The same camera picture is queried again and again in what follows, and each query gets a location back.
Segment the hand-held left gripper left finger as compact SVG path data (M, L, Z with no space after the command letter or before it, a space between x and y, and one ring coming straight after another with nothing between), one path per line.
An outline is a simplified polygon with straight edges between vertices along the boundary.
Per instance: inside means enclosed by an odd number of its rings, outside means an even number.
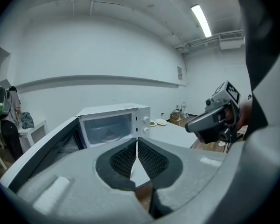
M74 152L30 178L19 190L28 221L152 221L130 173L136 139Z

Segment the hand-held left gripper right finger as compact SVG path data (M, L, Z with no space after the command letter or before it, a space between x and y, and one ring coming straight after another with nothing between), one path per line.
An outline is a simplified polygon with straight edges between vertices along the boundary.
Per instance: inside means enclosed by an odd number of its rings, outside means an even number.
M159 218L198 195L218 171L226 154L139 138L138 157L152 183L149 213Z

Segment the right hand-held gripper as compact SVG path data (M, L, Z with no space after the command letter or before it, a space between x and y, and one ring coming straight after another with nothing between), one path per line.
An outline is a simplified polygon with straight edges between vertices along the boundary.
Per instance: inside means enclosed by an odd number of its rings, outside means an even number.
M208 144L216 141L234 143L237 140L236 124L230 125L225 116L225 108L231 107L240 119L240 93L229 82L222 83L213 95L205 101L205 113L185 124L188 133L196 133L200 142Z

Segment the white microwave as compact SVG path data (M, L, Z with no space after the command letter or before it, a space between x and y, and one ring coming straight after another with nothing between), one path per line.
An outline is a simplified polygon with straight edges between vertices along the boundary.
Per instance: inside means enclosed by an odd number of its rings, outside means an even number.
M46 134L1 177L0 184L17 192L31 177L63 157L118 140L150 136L150 107L134 103L84 108Z

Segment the person's right forearm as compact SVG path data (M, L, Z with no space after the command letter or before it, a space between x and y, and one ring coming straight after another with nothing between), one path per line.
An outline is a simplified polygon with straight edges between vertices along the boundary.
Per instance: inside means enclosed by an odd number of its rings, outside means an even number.
M236 125L237 130L240 130L243 126L247 126L252 113L252 100L244 102L240 105L240 119Z

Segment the person's right hand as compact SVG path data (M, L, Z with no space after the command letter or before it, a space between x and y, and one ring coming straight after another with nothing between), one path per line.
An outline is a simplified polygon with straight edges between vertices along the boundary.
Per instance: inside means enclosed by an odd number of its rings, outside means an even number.
M238 122L238 117L235 115L234 110L231 107L226 107L224 109L225 120L228 125L235 125Z

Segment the wicker basket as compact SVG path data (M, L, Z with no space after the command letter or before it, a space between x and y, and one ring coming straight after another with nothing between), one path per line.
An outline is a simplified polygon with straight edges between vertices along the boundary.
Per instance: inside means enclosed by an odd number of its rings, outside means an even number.
M181 126L188 117L189 115L186 113L173 112L170 114L169 122Z

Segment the white square table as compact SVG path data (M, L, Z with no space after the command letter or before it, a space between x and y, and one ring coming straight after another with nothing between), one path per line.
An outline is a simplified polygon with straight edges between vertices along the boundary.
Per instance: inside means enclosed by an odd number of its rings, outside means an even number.
M197 137L194 133L186 132L184 127L167 123L165 126L156 125L150 128L150 138L171 145L191 148Z

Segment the white side table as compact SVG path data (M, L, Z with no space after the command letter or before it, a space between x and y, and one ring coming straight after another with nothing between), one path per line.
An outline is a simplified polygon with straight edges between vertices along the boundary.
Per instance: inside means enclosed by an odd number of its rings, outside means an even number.
M35 125L33 128L19 129L19 138L21 143L21 148L25 153L34 144L36 144L40 139L48 134L47 122L44 120Z

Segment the grey cloth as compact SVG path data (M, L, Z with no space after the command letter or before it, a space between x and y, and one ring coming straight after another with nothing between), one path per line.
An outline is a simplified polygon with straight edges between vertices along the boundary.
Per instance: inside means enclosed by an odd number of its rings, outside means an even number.
M34 121L29 112L23 112L21 116L21 127L22 129L34 128Z

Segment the white ceiling pipe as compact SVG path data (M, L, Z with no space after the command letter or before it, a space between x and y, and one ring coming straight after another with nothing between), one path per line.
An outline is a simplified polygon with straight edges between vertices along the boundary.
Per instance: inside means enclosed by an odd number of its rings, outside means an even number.
M200 51L206 48L213 48L219 45L219 37L218 35L215 35L208 38L200 38L190 42L186 42L182 45L175 47L175 50L184 56L191 52Z

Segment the white air conditioner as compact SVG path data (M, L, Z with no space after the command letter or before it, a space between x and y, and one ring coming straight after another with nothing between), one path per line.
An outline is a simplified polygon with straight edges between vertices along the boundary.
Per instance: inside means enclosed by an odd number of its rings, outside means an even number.
M238 49L245 45L243 30L222 33L218 35L219 46L221 50Z

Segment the person's black shirt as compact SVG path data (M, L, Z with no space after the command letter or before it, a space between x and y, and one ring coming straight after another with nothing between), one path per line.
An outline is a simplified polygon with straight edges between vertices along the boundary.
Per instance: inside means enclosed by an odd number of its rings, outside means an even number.
M245 31L245 61L254 91L280 54L280 0L238 0Z

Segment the long ceiling light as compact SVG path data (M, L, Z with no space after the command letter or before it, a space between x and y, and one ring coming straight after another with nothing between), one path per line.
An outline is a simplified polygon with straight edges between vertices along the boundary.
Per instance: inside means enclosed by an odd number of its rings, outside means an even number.
M194 13L194 15L196 16L200 27L203 30L203 33L205 35L206 38L211 37L211 31L210 31L210 27L208 25L207 19L200 7L200 5L194 5L193 7L191 7L192 12Z

